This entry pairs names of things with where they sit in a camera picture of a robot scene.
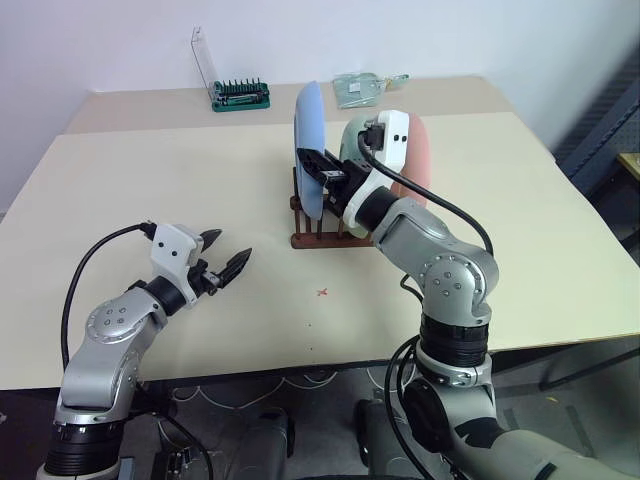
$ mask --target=floor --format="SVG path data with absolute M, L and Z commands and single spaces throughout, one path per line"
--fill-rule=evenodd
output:
M 640 475 L 637 356 L 556 389 L 538 389 L 538 382 L 547 376 L 558 378 L 639 346 L 638 337 L 582 344 L 496 375 L 501 424 L 536 431 L 621 471 Z M 382 382 L 383 367 L 373 367 L 370 373 Z M 288 379 L 301 386 L 314 386 L 302 376 Z M 279 376 L 265 376 L 202 385 L 202 390 L 213 401 L 241 405 L 279 383 Z M 241 411 L 214 406 L 197 395 L 178 403 L 177 418 L 212 452 L 218 478 L 227 471 L 248 422 L 266 406 L 284 407 L 296 421 L 295 453 L 286 464 L 287 480 L 308 475 L 365 474 L 355 440 L 353 407 L 357 400 L 371 398 L 375 389 L 365 369 L 350 369 L 314 390 L 284 384 L 273 395 Z M 193 392 L 190 387 L 175 394 L 189 398 Z M 0 392 L 0 480 L 34 478 L 46 454 L 53 408 L 51 394 L 42 399 L 24 392 Z M 164 429 L 174 441 L 181 441 L 170 425 L 164 425 Z M 154 418 L 139 417 L 127 425 L 121 454 L 135 457 L 136 479 L 149 478 L 160 439 Z M 436 478 L 450 478 L 437 457 L 427 460 Z

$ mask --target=white wall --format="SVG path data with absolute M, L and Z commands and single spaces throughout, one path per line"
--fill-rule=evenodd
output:
M 0 210 L 88 91 L 271 83 L 372 70 L 479 74 L 554 146 L 640 36 L 639 0 L 2 0 Z

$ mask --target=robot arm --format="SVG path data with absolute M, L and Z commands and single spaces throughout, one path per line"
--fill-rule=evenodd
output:
M 155 278 L 137 281 L 91 312 L 84 341 L 64 372 L 39 480 L 118 476 L 118 452 L 144 353 L 168 317 L 193 307 L 203 293 L 224 288 L 249 259 L 251 249 L 235 255 L 222 272 L 208 271 L 199 257 L 220 233 L 198 235 L 182 225 L 159 225 L 151 249 Z
M 404 159 L 402 149 L 386 147 L 404 128 L 401 117 L 400 112 L 380 114 L 359 133 L 362 157 L 369 165 L 304 149 L 298 157 L 307 173 L 327 188 L 332 212 L 371 232 L 375 247 L 422 292 L 415 345 L 422 377 L 412 381 L 401 398 L 414 438 L 447 458 L 455 478 L 630 479 L 538 434 L 505 431 L 498 425 L 487 354 L 491 309 L 486 303 L 497 284 L 498 267 L 490 253 L 455 238 L 415 200 L 394 195 L 388 179 L 379 182 L 380 165 L 392 172 L 402 168 L 403 162 L 393 158 Z M 378 175 L 369 175 L 370 167 Z

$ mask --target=blue plate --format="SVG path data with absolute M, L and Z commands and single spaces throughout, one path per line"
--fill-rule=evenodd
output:
M 317 82 L 307 84 L 298 94 L 293 118 L 296 151 L 296 177 L 302 209 L 314 220 L 322 218 L 322 185 L 304 170 L 298 158 L 298 148 L 310 148 L 324 153 L 324 101 Z

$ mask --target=beige tabletop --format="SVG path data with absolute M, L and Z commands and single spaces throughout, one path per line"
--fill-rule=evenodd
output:
M 423 120 L 432 189 L 494 242 L 492 350 L 639 331 L 637 266 L 515 114 Z M 344 125 L 327 123 L 329 149 L 338 150 Z M 77 262 L 103 235 L 147 218 L 222 228 L 204 255 L 214 267 L 254 251 L 229 288 L 170 319 L 143 378 L 388 358 L 417 333 L 420 306 L 373 248 L 291 249 L 292 143 L 290 123 L 59 136 L 0 224 L 0 388 L 59 385 L 60 312 Z M 478 242 L 448 212 L 433 211 Z M 72 309 L 71 352 L 93 307 L 149 279 L 149 251 L 132 234 L 89 263 Z

